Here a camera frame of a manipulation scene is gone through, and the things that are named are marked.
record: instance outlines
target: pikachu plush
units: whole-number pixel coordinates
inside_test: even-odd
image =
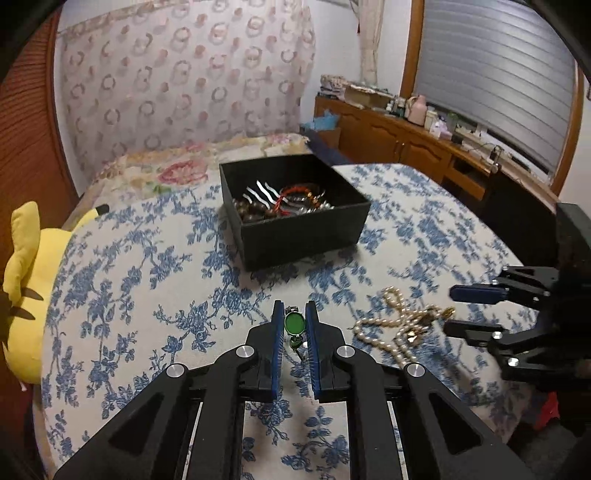
[[[73,232],[108,211],[107,205],[90,210]],[[39,384],[47,308],[61,258],[73,232],[59,228],[41,230],[35,202],[13,211],[11,228],[14,253],[4,270],[2,285],[8,297],[7,301],[4,299],[7,314],[0,312],[0,323],[5,323],[2,347],[12,373],[23,383]]]

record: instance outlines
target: cabinet door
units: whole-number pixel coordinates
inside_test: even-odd
[[[368,155],[371,145],[368,124],[356,115],[342,113],[339,126],[341,129],[339,150],[342,154],[353,163],[371,163]]]
[[[371,142],[366,157],[369,163],[398,162],[398,146],[402,144],[402,133],[397,128],[368,125]]]
[[[400,163],[416,168],[430,179],[441,183],[452,154],[439,147],[437,140],[420,138],[418,135],[408,134],[403,139],[400,153]]]

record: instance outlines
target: bracelet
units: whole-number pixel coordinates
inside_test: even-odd
[[[281,195],[279,195],[279,198],[277,199],[277,201],[275,202],[275,206],[273,207],[273,211],[280,213],[281,215],[289,215],[288,212],[284,212],[283,210],[281,210],[281,202],[283,202],[283,199],[285,197],[287,197],[288,195],[291,195],[292,193],[305,193],[306,198],[308,198],[308,200],[312,204],[312,207],[315,209],[320,208],[320,205],[321,205],[320,201],[314,196],[314,194],[311,192],[311,190],[309,188],[296,185],[294,187],[290,187],[288,189],[285,189],[281,193]]]

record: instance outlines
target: black box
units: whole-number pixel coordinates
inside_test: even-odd
[[[247,271],[355,245],[369,213],[369,200],[315,155],[254,158],[220,165],[223,202]],[[334,208],[305,215],[242,223],[233,199],[242,199],[256,181],[277,190],[312,182],[326,189]]]

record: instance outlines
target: window blind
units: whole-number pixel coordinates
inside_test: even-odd
[[[415,91],[486,125],[555,171],[574,58],[534,10],[512,0],[426,0]]]

